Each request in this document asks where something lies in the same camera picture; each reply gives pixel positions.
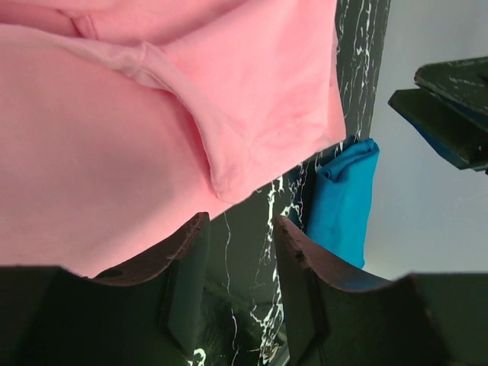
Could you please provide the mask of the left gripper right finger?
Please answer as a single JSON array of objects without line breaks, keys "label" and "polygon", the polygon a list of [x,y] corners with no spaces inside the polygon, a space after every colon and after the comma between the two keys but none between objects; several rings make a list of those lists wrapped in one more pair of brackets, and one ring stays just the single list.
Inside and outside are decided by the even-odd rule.
[{"label": "left gripper right finger", "polygon": [[283,216],[274,227],[290,363],[402,365],[404,280],[350,265]]}]

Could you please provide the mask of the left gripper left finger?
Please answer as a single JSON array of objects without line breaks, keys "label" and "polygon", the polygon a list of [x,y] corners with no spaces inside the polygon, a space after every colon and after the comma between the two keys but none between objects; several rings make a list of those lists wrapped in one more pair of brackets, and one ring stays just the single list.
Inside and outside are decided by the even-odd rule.
[{"label": "left gripper left finger", "polygon": [[94,282],[134,289],[154,284],[156,327],[182,356],[193,355],[209,249],[209,215],[195,214],[169,238],[109,268]]}]

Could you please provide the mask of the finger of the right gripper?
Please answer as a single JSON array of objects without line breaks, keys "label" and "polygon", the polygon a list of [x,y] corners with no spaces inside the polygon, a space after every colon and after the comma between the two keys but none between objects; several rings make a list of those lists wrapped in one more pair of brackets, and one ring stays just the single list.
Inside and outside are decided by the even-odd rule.
[{"label": "finger of the right gripper", "polygon": [[388,101],[422,138],[459,170],[487,170],[487,131],[422,89],[398,90]]},{"label": "finger of the right gripper", "polygon": [[430,63],[414,76],[418,86],[474,111],[487,110],[487,57]]}]

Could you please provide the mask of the pink t shirt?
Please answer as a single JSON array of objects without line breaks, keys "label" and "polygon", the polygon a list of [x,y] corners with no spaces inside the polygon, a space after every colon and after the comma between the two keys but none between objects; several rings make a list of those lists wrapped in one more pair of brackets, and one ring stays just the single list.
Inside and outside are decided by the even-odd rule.
[{"label": "pink t shirt", "polygon": [[345,137],[334,1],[3,1],[1,262],[94,276]]}]

